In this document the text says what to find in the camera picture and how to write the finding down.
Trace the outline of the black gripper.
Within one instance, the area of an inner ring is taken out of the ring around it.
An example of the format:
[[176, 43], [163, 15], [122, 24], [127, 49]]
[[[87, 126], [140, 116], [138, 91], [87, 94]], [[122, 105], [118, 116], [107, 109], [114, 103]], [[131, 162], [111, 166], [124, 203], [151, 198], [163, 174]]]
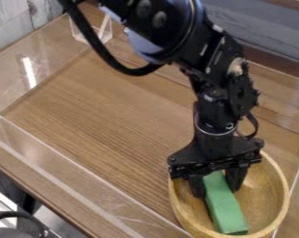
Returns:
[[262, 161], [260, 150], [264, 141], [246, 139], [235, 135], [236, 130], [212, 131], [207, 126], [195, 125], [191, 142], [167, 159], [170, 176], [188, 179], [192, 194], [206, 196], [203, 177], [215, 171], [226, 170], [226, 179], [232, 192], [236, 192], [252, 164]]

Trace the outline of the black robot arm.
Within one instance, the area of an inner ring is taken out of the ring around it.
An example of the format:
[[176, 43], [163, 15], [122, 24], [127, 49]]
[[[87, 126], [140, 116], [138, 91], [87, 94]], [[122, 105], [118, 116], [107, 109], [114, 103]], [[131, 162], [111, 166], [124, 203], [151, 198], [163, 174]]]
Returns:
[[148, 64], [123, 65], [96, 35], [74, 0], [59, 0], [92, 49], [122, 73], [144, 76], [175, 64], [188, 77], [194, 103], [194, 139], [168, 157], [174, 179], [186, 179], [195, 196], [206, 195], [206, 177], [226, 173], [228, 188], [240, 189], [251, 165], [262, 161], [264, 141], [239, 132], [259, 104], [244, 48], [207, 16], [203, 0], [96, 0], [96, 6], [128, 29], [134, 50]]

